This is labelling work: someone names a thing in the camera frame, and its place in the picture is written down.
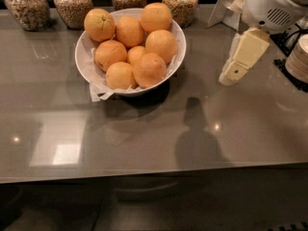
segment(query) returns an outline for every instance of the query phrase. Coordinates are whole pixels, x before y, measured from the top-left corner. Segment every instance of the gray table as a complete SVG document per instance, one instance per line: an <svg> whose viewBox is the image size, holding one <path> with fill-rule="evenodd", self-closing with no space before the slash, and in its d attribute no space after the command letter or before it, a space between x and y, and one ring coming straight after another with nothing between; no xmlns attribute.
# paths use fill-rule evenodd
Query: gray table
<svg viewBox="0 0 308 231"><path fill-rule="evenodd" d="M235 31L205 30L211 6L185 29L176 75L141 97L92 103L74 47L53 27L23 31L0 11L0 182L308 162L308 96L274 66L272 44L241 82L218 82Z"/></svg>

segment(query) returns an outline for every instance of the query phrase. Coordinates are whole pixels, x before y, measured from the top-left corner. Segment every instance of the white bowl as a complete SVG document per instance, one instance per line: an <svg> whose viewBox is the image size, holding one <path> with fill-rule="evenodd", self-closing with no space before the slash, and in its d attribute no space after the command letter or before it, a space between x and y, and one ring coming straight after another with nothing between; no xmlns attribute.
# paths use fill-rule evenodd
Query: white bowl
<svg viewBox="0 0 308 231"><path fill-rule="evenodd" d="M115 23L123 15L131 15L136 18L140 18L142 9L127 9L112 12L111 15L115 19ZM153 90L170 78L174 72L179 68L184 60L186 54L186 38L181 27L173 20L170 31L174 34L178 42L178 53L174 56L172 62L167 66L167 76L157 85L143 89L141 87L135 90L111 90L106 85L105 73L95 64L93 60L93 53L99 42L96 42L89 38L86 32L84 32L78 39L75 48L75 61L77 68L81 75L90 83L90 91L92 98L95 95L100 95L100 99L106 100L111 95L119 94L123 96L137 96L146 93L149 90Z"/></svg>

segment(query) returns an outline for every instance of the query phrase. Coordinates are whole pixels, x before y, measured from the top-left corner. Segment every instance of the orange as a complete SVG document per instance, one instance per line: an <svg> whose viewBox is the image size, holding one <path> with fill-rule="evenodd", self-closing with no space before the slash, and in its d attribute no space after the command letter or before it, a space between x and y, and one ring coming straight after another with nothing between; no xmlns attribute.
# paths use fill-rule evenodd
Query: orange
<svg viewBox="0 0 308 231"><path fill-rule="evenodd" d="M110 89L135 89L138 84L134 78L133 67L125 62L112 64L106 73L107 86Z"/></svg>
<svg viewBox="0 0 308 231"><path fill-rule="evenodd" d="M85 31L95 41L111 39L116 31L114 18L103 9L90 10L84 20Z"/></svg>
<svg viewBox="0 0 308 231"><path fill-rule="evenodd" d="M127 52L127 63L135 65L136 62L145 54L145 47L138 45L130 48Z"/></svg>
<svg viewBox="0 0 308 231"><path fill-rule="evenodd" d="M95 53L94 61L104 72L107 71L111 64L117 62L126 62L127 50L123 43L109 39L101 42Z"/></svg>
<svg viewBox="0 0 308 231"><path fill-rule="evenodd" d="M157 30L149 34L145 41L145 51L161 56L166 64L177 54L176 37L168 30Z"/></svg>
<svg viewBox="0 0 308 231"><path fill-rule="evenodd" d="M146 53L134 65L134 77L142 88L150 88L164 80L167 67L163 58Z"/></svg>
<svg viewBox="0 0 308 231"><path fill-rule="evenodd" d="M144 29L137 18L124 15L116 23L115 36L127 48L131 48L143 42Z"/></svg>
<svg viewBox="0 0 308 231"><path fill-rule="evenodd" d="M172 23L170 8L163 3L151 3L141 11L141 26L145 32L169 29Z"/></svg>

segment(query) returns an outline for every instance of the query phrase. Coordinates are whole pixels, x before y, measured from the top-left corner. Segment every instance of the white robot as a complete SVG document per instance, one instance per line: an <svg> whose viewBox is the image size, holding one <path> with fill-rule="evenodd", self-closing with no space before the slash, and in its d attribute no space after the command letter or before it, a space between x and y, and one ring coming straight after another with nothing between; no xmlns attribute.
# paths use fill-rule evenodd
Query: white robot
<svg viewBox="0 0 308 231"><path fill-rule="evenodd" d="M236 0L234 4L241 4L234 11L242 13L249 29L233 39L219 76L225 86L236 84L259 61L270 45L270 34L285 32L308 14L308 0Z"/></svg>

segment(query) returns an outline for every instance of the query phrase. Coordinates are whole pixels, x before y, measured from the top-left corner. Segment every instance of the bowl of oranges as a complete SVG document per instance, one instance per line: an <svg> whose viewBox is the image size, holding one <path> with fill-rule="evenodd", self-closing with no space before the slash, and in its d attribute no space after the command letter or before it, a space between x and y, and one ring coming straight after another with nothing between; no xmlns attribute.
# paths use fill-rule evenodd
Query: bowl of oranges
<svg viewBox="0 0 308 231"><path fill-rule="evenodd" d="M86 15L84 25L75 62L90 83L93 101L153 90L185 58L185 35L163 3L112 13L95 8Z"/></svg>

